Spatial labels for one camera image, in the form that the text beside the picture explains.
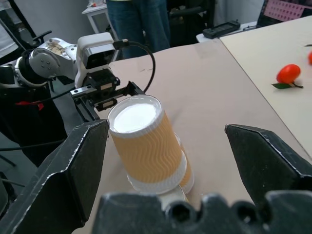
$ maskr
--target tomato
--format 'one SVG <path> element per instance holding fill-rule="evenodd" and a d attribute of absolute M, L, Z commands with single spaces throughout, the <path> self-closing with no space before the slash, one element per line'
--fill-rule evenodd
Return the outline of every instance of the tomato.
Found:
<path fill-rule="evenodd" d="M 309 54 L 309 64 L 312 65 L 312 52 Z"/>
<path fill-rule="evenodd" d="M 293 83 L 294 80 L 298 78 L 300 73 L 301 73 L 300 67 L 298 67 L 295 64 L 289 64 L 282 70 L 280 70 L 280 72 L 277 74 L 276 79 L 278 83 L 290 84 Z"/>

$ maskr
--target jeans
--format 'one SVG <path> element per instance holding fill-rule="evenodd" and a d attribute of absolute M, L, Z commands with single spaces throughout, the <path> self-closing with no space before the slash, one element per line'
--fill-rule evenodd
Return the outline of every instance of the jeans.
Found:
<path fill-rule="evenodd" d="M 119 39 L 145 44 L 143 31 L 152 52 L 170 48 L 170 28 L 166 0 L 107 0 L 108 15 Z M 123 49 L 125 59 L 146 55 L 138 47 Z"/>

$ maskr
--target black cable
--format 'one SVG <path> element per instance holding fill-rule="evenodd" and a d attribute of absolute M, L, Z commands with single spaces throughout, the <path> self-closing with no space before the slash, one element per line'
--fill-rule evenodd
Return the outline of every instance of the black cable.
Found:
<path fill-rule="evenodd" d="M 16 148 L 2 148 L 2 149 L 0 149 L 0 152 L 13 151 L 13 150 L 23 150 L 23 149 L 28 149 L 28 148 L 32 148 L 32 147 L 40 147 L 40 146 L 46 146 L 46 145 L 56 145 L 56 144 L 62 143 L 64 141 L 65 140 L 57 140 L 57 141 L 52 141 L 52 142 L 42 143 L 42 144 L 37 144 L 37 145 L 27 145 L 27 146 L 16 147 Z"/>
<path fill-rule="evenodd" d="M 34 101 L 34 102 L 30 102 L 30 103 L 15 103 L 16 105 L 22 105 L 22 106 L 28 106 L 28 105 L 37 105 L 39 103 L 43 103 L 43 102 L 46 102 L 46 101 L 51 101 L 51 100 L 54 100 L 54 99 L 57 99 L 61 96 L 64 96 L 66 94 L 68 94 L 70 91 L 74 90 L 75 88 L 72 88 L 70 90 L 67 90 L 66 92 L 64 93 L 61 93 L 59 95 L 56 95 L 54 97 L 50 97 L 50 98 L 47 98 L 47 99 L 44 99 L 44 100 L 40 100 L 40 101 Z"/>
<path fill-rule="evenodd" d="M 151 52 L 151 50 L 147 46 L 142 45 L 141 43 L 138 43 L 135 41 L 128 41 L 126 39 L 115 41 L 113 45 L 116 49 L 119 49 L 120 47 L 137 46 L 137 47 L 145 50 L 151 56 L 152 62 L 153 62 L 153 70 L 152 70 L 152 75 L 151 75 L 150 81 L 147 83 L 145 89 L 143 90 L 143 92 L 146 93 L 147 90 L 149 89 L 149 87 L 151 86 L 152 82 L 153 82 L 153 79 L 155 76 L 155 71 L 156 71 L 156 61 L 155 61 L 155 57 L 154 57 L 153 53 Z"/>
<path fill-rule="evenodd" d="M 15 184 L 15 185 L 17 185 L 17 186 L 25 187 L 25 185 L 23 185 L 23 184 L 20 184 L 20 183 L 17 183 L 17 182 L 8 180 L 8 179 L 2 179 L 2 178 L 1 178 L 1 180 L 2 180 L 2 182 L 4 182 L 4 183 Z"/>

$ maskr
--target green leaf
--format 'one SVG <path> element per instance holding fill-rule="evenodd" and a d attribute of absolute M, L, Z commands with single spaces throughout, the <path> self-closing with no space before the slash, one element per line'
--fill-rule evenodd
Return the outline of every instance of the green leaf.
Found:
<path fill-rule="evenodd" d="M 285 83 L 277 83 L 277 84 L 272 84 L 276 89 L 288 89 L 288 88 L 293 88 L 294 86 L 291 86 L 290 84 L 285 84 Z"/>

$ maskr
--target table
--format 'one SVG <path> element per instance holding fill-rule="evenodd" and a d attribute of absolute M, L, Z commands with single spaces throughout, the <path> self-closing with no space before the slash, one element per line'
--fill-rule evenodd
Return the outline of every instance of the table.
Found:
<path fill-rule="evenodd" d="M 222 37 L 221 40 L 307 153 L 312 156 L 312 16 Z M 301 68 L 304 89 L 277 90 L 272 83 L 287 64 Z"/>
<path fill-rule="evenodd" d="M 250 201 L 241 182 L 224 126 L 227 123 L 274 131 L 310 160 L 273 108 L 219 39 L 155 53 L 156 74 L 147 94 L 157 97 L 181 138 L 195 174 L 187 195 L 199 208 L 202 195 L 219 193 L 229 204 Z M 113 62 L 121 87 L 129 80 L 144 88 L 151 75 L 148 56 Z M 100 112 L 106 118 L 108 111 Z M 108 138 L 101 182 L 90 220 L 74 234 L 88 234 L 102 194 L 133 192 L 112 138 Z"/>
<path fill-rule="evenodd" d="M 82 14 L 83 15 L 87 15 L 87 17 L 89 19 L 89 22 L 90 22 L 90 24 L 91 24 L 91 26 L 92 26 L 92 28 L 93 28 L 93 30 L 94 30 L 94 32 L 96 34 L 99 33 L 99 30 L 98 30 L 96 22 L 93 19 L 93 16 L 104 14 L 106 16 L 106 18 L 107 18 L 111 28 L 112 28 L 112 31 L 113 31 L 113 34 L 114 34 L 114 40 L 118 40 L 117 33 L 113 29 L 111 21 L 109 20 L 108 12 L 107 12 L 107 5 L 106 4 L 103 4 L 101 6 L 96 6 L 96 7 L 88 7 L 87 9 L 85 9 L 82 12 Z"/>
<path fill-rule="evenodd" d="M 250 22 L 250 23 L 244 23 L 244 24 L 241 24 L 240 25 L 240 28 L 234 32 L 231 32 L 227 35 L 231 35 L 231 34 L 235 34 L 235 33 L 240 33 L 240 32 L 243 32 L 244 31 L 244 28 L 247 28 L 247 27 L 255 27 L 257 25 L 257 21 L 255 22 Z M 206 38 L 204 37 L 204 35 L 201 33 L 201 34 L 198 34 L 196 36 L 196 39 L 199 43 L 202 43 L 202 42 L 206 42 L 206 41 L 210 41 L 211 39 L 209 38 Z"/>

